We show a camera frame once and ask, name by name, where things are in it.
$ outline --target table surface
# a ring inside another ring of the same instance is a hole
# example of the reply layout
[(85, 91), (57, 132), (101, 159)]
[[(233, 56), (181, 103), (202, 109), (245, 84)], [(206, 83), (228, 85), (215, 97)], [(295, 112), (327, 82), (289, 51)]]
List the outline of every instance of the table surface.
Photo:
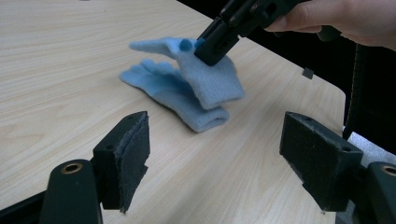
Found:
[(50, 171), (92, 149), (125, 116), (148, 111), (148, 172), (128, 212), (105, 223), (334, 223), (279, 155), (286, 111), (342, 133), (344, 94), (243, 38), (230, 52), (246, 97), (204, 133), (123, 83), (144, 58), (131, 41), (196, 38), (211, 20), (176, 0), (0, 3), (0, 209), (46, 189)]

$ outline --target screw hole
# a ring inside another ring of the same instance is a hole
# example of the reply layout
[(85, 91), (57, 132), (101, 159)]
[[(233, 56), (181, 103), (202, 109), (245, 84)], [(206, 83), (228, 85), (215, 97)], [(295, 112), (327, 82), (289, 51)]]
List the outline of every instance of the screw hole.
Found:
[(391, 166), (383, 166), (382, 170), (387, 173), (388, 175), (396, 176), (396, 168)]
[(81, 170), (81, 168), (82, 168), (81, 163), (71, 163), (71, 164), (67, 164), (64, 168), (62, 168), (61, 172), (64, 175), (71, 175)]

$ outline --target hand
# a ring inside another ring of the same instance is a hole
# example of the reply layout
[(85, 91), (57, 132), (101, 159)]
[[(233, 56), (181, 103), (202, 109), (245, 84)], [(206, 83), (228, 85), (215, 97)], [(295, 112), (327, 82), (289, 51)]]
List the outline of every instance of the hand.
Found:
[(396, 51), (396, 0), (312, 0), (302, 2), (265, 30), (318, 33), (330, 25), (358, 44)]

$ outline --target blue cloth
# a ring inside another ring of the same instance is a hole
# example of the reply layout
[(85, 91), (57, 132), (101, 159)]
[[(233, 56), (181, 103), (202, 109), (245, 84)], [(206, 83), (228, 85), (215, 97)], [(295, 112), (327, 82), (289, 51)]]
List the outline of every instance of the blue cloth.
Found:
[(217, 64), (208, 66), (194, 55), (199, 44), (194, 39), (166, 37), (132, 42), (130, 48), (175, 59), (181, 76), (190, 84), (204, 109), (243, 98), (245, 92), (230, 58), (225, 56)]
[(203, 109), (180, 71), (170, 63), (143, 60), (120, 75), (120, 79), (143, 90), (152, 99), (175, 111), (196, 132), (225, 123), (228, 112), (220, 106)]

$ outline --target black bracket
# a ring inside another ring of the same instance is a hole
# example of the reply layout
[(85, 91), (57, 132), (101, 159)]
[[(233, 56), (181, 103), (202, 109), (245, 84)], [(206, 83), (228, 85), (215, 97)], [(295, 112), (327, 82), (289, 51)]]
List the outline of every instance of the black bracket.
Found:
[(0, 223), (102, 223), (100, 203), (124, 213), (149, 153), (148, 113), (129, 115), (93, 149), (90, 161), (55, 167), (47, 190), (0, 211)]
[(396, 223), (396, 166), (361, 166), (363, 152), (314, 119), (286, 112), (280, 154), (324, 211), (355, 206), (355, 223)]

